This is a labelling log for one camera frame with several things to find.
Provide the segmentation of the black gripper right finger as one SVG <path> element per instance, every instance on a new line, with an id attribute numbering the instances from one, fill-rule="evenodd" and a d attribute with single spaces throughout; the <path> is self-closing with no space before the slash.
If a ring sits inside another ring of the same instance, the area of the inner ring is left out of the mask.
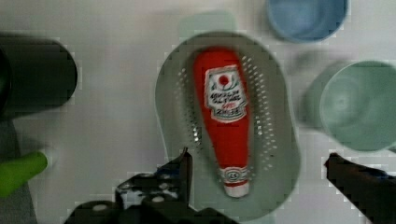
<path id="1" fill-rule="evenodd" d="M 348 161 L 331 153 L 325 161 L 327 179 L 373 224 L 396 223 L 394 175 Z"/>

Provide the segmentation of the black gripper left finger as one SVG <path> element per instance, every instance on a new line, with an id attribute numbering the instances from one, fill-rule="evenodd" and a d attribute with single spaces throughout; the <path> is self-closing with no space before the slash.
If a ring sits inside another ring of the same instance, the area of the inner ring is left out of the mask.
<path id="1" fill-rule="evenodd" d="M 119 184 L 115 200 L 77 206 L 64 224 L 238 224 L 213 208 L 190 207 L 192 156 L 186 148 L 154 173 Z"/>

